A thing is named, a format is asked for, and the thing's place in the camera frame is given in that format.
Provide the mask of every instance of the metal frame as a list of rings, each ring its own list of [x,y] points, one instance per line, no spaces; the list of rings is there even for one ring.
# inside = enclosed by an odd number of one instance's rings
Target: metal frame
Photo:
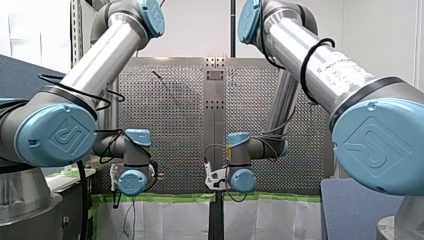
[[[81,0],[71,0],[71,43],[73,67],[84,55]]]

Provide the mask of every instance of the black cable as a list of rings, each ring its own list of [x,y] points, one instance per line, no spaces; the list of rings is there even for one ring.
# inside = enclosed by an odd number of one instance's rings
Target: black cable
[[[230,193],[230,190],[228,189],[228,182],[229,182],[229,180],[230,180],[230,177],[229,177],[229,173],[230,173],[230,171],[228,171],[229,170],[229,166],[228,166],[228,164],[227,164],[227,166],[225,167],[225,191],[227,192],[227,194],[228,194],[228,196],[231,198],[231,200],[233,200],[234,202],[238,202],[238,203],[240,203],[240,202],[243,202],[244,200],[246,200],[246,198],[247,198],[247,193],[246,194],[244,194],[244,196],[243,196],[243,198],[242,199],[240,199],[240,200],[238,200],[238,199],[235,199],[234,198],[234,196]]]
[[[119,196],[118,196],[118,201],[116,201],[116,193],[117,190],[112,192],[112,197],[113,197],[113,209],[118,209],[119,207],[119,203],[121,202],[121,197],[122,197],[122,193],[119,192]]]
[[[103,150],[102,154],[100,155],[100,164],[106,164],[114,159],[114,157],[110,157],[106,161],[103,161],[103,158],[105,157],[106,152],[109,152],[109,155],[112,155],[111,147],[112,145],[118,140],[119,136],[124,132],[123,129],[113,129],[113,130],[96,130],[96,132],[107,132],[107,133],[116,133],[113,138],[111,138],[106,146],[106,148]]]
[[[43,80],[43,81],[45,81],[45,82],[48,82],[48,83],[53,84],[55,86],[58,86],[60,88],[63,88],[65,90],[68,90],[70,92],[75,92],[75,93],[81,94],[83,96],[86,96],[86,97],[89,97],[89,98],[93,98],[93,99],[96,99],[96,100],[99,100],[101,102],[106,103],[105,106],[100,107],[100,108],[97,108],[96,111],[105,110],[105,109],[109,108],[112,105],[112,103],[109,100],[105,99],[105,98],[102,98],[102,97],[99,97],[99,96],[96,96],[96,95],[92,95],[92,94],[89,94],[89,93],[85,93],[85,92],[82,92],[80,90],[77,90],[77,89],[71,88],[69,86],[63,85],[60,82],[53,81],[53,79],[54,80],[61,80],[61,79],[63,79],[63,77],[54,76],[54,75],[47,75],[47,74],[38,74],[38,78],[41,79],[41,80]]]
[[[27,104],[27,102],[18,102],[18,103],[16,103],[13,106],[8,107],[8,109],[6,109],[6,110],[4,110],[4,111],[1,112],[1,114],[0,114],[0,120],[2,118],[4,118],[7,114],[11,113],[13,110],[25,106],[25,104]]]
[[[147,189],[146,190],[144,190],[144,192],[148,192],[148,191],[150,191],[150,189],[152,189],[155,185],[156,185],[156,183],[158,182],[158,177],[154,177],[153,178],[153,181],[151,182],[151,184],[150,184],[150,186],[149,187],[147,187]]]
[[[81,235],[80,240],[87,239],[87,228],[88,228],[88,186],[87,177],[85,176],[84,164],[82,161],[77,162],[78,171],[81,179],[82,188],[82,223],[81,223]]]
[[[264,56],[265,56],[265,59],[269,62],[269,64],[271,64],[272,66],[274,66],[274,67],[276,67],[276,68],[278,68],[278,69],[281,69],[281,70],[286,70],[286,68],[284,67],[284,66],[281,66],[281,65],[278,65],[269,55],[268,55],[268,53],[267,53],[267,51],[266,51],[266,47],[265,47],[265,43],[264,43],[264,34],[265,34],[265,32],[264,32],[264,22],[265,22],[265,19],[263,19],[264,18],[264,8],[263,8],[263,1],[260,1],[261,3],[261,9],[260,9],[260,15],[259,15],[259,19],[260,19],[260,21],[261,21],[261,26],[260,26],[260,28],[261,28],[261,30],[260,30],[260,35],[261,35],[261,48],[262,48],[262,53],[264,54]]]
[[[334,48],[336,46],[336,43],[331,38],[323,38],[317,42],[314,46],[312,46],[308,53],[306,54],[305,59],[302,62],[302,66],[300,68],[300,85],[302,86],[302,90],[305,93],[305,95],[308,97],[308,99],[314,103],[318,104],[317,100],[312,96],[311,92],[308,90],[308,87],[306,86],[306,68],[308,66],[308,62],[311,59],[314,52],[321,46],[326,45],[327,43],[330,43],[331,46]]]
[[[119,235],[119,240],[121,240],[122,235],[125,234],[125,236],[127,236],[127,238],[129,238],[129,234],[127,233],[127,231],[125,230],[125,225],[127,223],[127,219],[128,219],[128,213],[130,212],[131,208],[135,208],[135,198],[132,198],[132,204],[131,206],[127,209],[127,212],[125,213],[125,217],[124,217],[124,224],[122,225],[122,232]]]
[[[112,90],[107,90],[107,92],[108,93],[111,93],[111,94],[113,94],[113,95],[116,95],[116,96],[118,96],[118,97],[120,97],[120,99],[118,99],[118,102],[123,102],[123,101],[125,101],[125,96],[124,95],[122,95],[122,94],[120,94],[120,93],[117,93],[117,92],[115,92],[115,91],[112,91]]]
[[[132,238],[132,240],[134,240],[135,239],[135,197],[133,197],[133,238]]]

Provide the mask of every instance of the robotic arm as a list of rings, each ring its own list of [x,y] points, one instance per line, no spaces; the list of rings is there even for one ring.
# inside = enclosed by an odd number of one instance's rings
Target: robotic arm
[[[97,100],[135,51],[164,30],[156,0],[115,1],[103,7],[94,20],[93,47],[59,84],[44,87],[24,106],[0,99],[5,109],[0,112],[0,166],[66,166],[82,160],[94,145],[102,148],[107,136],[96,137]],[[123,156],[131,168],[143,168],[144,158],[150,157],[144,149],[150,133],[129,129],[121,138],[117,143],[123,144],[116,144],[111,153]],[[133,159],[140,159],[141,165]]]
[[[241,42],[256,46],[273,65],[287,70],[267,124],[268,129],[283,126],[275,129],[274,137],[284,133],[300,83],[310,100],[330,114],[334,151],[350,176],[383,193],[424,194],[423,93],[400,78],[368,73],[330,46],[331,39],[321,40],[312,13],[300,5],[248,0],[238,34]],[[249,185],[254,191],[256,179],[248,169],[251,159],[273,157],[268,151],[273,142],[277,154],[284,153],[281,149],[287,142],[265,140],[268,144],[260,144],[248,133],[229,134],[232,186]],[[237,168],[244,170],[243,178]]]

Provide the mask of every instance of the green tape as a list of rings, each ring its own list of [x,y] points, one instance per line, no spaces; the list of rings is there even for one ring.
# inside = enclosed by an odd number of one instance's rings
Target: green tape
[[[97,203],[112,203],[113,197],[111,194],[100,194],[92,196],[93,202]],[[136,202],[162,202],[162,203],[193,203],[193,202],[212,202],[215,200],[214,194],[155,194],[143,193],[135,197]],[[132,202],[132,197],[122,196],[121,202]]]
[[[225,193],[225,201],[232,201],[232,199]],[[231,193],[236,200],[241,200],[244,197],[244,194],[241,193]],[[321,196],[319,195],[297,195],[297,194],[287,194],[287,193],[262,193],[256,192],[253,194],[248,194],[246,201],[254,201],[260,199],[269,199],[269,200],[278,200],[278,201],[290,201],[290,202],[309,202],[309,203],[320,203]]]

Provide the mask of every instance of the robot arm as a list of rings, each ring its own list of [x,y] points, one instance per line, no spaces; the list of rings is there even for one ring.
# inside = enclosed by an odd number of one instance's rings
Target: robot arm
[[[111,190],[116,187],[125,196],[134,197],[146,191],[152,178],[158,178],[158,165],[151,160],[150,131],[147,129],[126,129],[98,131],[95,155],[123,158],[123,164],[111,166]]]
[[[379,192],[424,194],[424,94],[400,78],[368,73],[318,38],[316,29],[313,15],[300,5],[248,0],[239,38],[275,58],[291,76],[286,80],[300,82],[330,114],[334,151],[350,176]],[[281,116],[289,115],[285,111]],[[231,161],[250,163],[257,156],[248,134],[230,134],[228,142]]]
[[[156,0],[117,1],[101,9],[92,30],[95,44],[59,87],[46,86],[25,106],[0,113],[2,161],[59,167],[82,160],[96,141],[98,102],[89,95],[102,96],[135,51],[160,37],[164,28]],[[129,157],[134,154],[131,144],[116,149],[114,154],[134,159]]]

